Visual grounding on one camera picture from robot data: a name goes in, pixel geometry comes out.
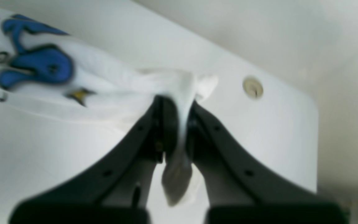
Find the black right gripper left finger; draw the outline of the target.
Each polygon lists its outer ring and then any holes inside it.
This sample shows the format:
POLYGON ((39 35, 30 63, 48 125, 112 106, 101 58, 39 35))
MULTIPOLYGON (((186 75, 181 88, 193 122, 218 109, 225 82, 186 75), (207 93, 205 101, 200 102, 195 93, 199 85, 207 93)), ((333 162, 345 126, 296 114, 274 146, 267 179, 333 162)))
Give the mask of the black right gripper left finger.
POLYGON ((177 110, 156 96, 102 159, 72 179, 22 201, 11 224, 151 224, 146 209, 154 170, 176 144, 177 110))

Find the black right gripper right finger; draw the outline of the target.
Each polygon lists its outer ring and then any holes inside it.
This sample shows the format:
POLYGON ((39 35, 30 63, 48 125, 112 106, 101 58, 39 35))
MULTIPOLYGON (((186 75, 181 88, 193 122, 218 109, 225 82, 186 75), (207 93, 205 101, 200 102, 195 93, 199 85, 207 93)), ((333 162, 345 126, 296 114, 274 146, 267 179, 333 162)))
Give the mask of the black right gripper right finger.
POLYGON ((210 204, 205 224, 348 224, 340 207, 281 177, 194 102, 188 141, 210 204))

